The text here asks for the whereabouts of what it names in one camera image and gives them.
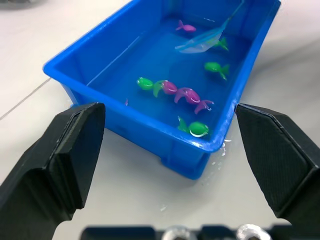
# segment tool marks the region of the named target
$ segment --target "blue plastic tub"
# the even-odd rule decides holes
[[[175,46],[190,36],[175,28],[181,19],[201,34],[220,26],[239,3],[133,0],[55,56],[43,70],[64,86],[74,104],[104,103],[106,128],[159,156],[168,168],[197,179],[210,153],[223,144],[280,2],[245,0],[223,33],[229,52],[213,47],[204,53],[180,53]],[[206,62],[230,64],[228,81],[206,72]],[[215,105],[212,111],[195,115],[185,100],[175,104],[170,95],[160,93],[155,98],[152,92],[139,89],[139,77],[192,88]],[[188,124],[205,123],[210,134],[196,138],[178,130],[178,116]]]

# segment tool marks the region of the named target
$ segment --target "white surface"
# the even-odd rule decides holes
[[[111,1],[95,1],[95,8],[91,8],[85,17],[78,14],[80,10],[76,13],[74,9],[90,8],[89,1],[50,2],[46,4],[56,3],[55,19],[48,19],[51,25],[48,22],[43,24],[49,24],[56,34],[42,35],[44,30],[39,27],[42,26],[41,18],[33,16],[38,21],[17,27],[16,34],[21,34],[20,39],[8,41],[6,49],[0,44],[0,56],[10,62],[3,61],[3,57],[0,60],[3,61],[0,64],[0,98],[3,103],[0,112],[8,110],[5,104],[19,102],[46,80],[41,71],[46,59],[111,13],[106,13],[105,17],[101,13],[111,8]],[[288,114],[318,146],[319,4],[317,0],[284,1],[241,100]],[[44,9],[45,4],[33,11],[43,17],[46,15],[42,12]],[[6,20],[7,31],[13,29],[17,23],[12,13],[2,13],[0,11],[0,21]],[[72,14],[73,17],[65,18],[67,21],[59,17]],[[94,20],[86,23],[86,18]],[[41,44],[32,44],[30,40],[25,45],[29,35],[21,32],[29,31],[36,32],[37,36],[42,36],[43,40],[50,43],[40,41]],[[13,63],[26,65],[19,68],[18,73],[17,65]],[[21,154],[42,135],[54,115],[67,109],[70,104],[62,87],[50,80],[0,120],[0,183]],[[236,118],[227,139],[232,142],[226,143],[226,155],[222,156],[223,150],[212,155],[202,178],[191,181],[161,166],[156,156],[106,130],[86,206],[75,213],[72,221],[62,223],[53,239],[76,240],[87,225],[149,224],[165,228],[179,223],[196,228],[201,224],[237,227],[253,223],[267,227],[283,221],[274,217],[251,173]]]

